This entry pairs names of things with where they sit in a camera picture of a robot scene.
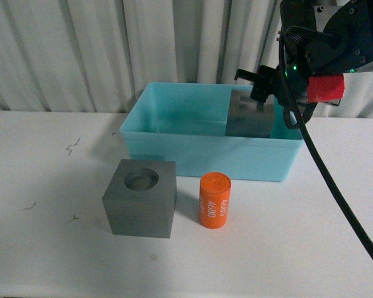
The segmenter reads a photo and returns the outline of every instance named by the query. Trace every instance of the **white curtain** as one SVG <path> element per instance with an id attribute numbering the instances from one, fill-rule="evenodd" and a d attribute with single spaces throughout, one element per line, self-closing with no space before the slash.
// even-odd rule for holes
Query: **white curtain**
<path id="1" fill-rule="evenodd" d="M 2 0 L 0 110 L 127 112 L 152 81 L 234 84 L 277 66 L 279 3 Z M 373 73 L 346 85 L 316 115 L 373 117 Z"/>

